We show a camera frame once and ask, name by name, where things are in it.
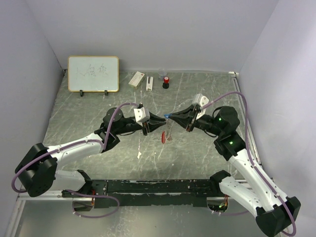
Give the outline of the grey keyring holder red handle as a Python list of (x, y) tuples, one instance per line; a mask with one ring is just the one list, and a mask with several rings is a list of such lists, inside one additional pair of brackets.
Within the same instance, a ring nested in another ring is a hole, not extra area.
[(172, 121), (167, 120), (166, 125), (163, 127), (161, 134), (161, 142), (165, 144), (168, 141), (172, 140)]

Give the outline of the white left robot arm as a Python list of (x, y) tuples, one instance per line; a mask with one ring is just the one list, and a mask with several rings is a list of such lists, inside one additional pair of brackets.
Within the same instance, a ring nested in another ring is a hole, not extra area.
[(126, 118), (122, 110), (111, 108), (103, 117), (100, 127), (93, 133), (75, 141), (55, 146), (33, 145), (15, 169), (15, 179), (24, 186), (30, 197), (38, 197), (47, 191), (75, 191), (80, 197), (91, 194), (89, 176), (82, 170), (64, 171), (64, 166), (81, 158), (101, 154), (114, 148), (121, 134), (141, 130), (144, 135), (166, 124), (144, 107), (134, 109), (134, 115)]

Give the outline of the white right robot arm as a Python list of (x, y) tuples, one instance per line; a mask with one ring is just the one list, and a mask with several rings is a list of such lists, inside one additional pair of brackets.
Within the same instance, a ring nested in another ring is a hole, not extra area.
[(294, 225), (300, 201), (283, 192), (247, 150), (246, 142), (236, 131), (240, 121), (234, 107), (221, 106), (210, 116), (191, 105), (168, 117), (188, 132), (198, 128), (215, 135), (217, 152), (239, 171), (251, 187), (248, 190), (231, 175), (218, 172), (212, 176), (214, 181), (209, 185), (214, 196), (225, 194), (236, 200), (255, 217), (258, 227), (268, 237), (274, 237)]

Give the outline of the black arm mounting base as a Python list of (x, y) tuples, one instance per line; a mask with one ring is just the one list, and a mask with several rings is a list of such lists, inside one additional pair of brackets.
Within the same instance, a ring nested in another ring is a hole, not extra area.
[(191, 205), (224, 212), (228, 197), (210, 179), (183, 180), (92, 180), (78, 193), (96, 195), (90, 204), (95, 208), (117, 206)]

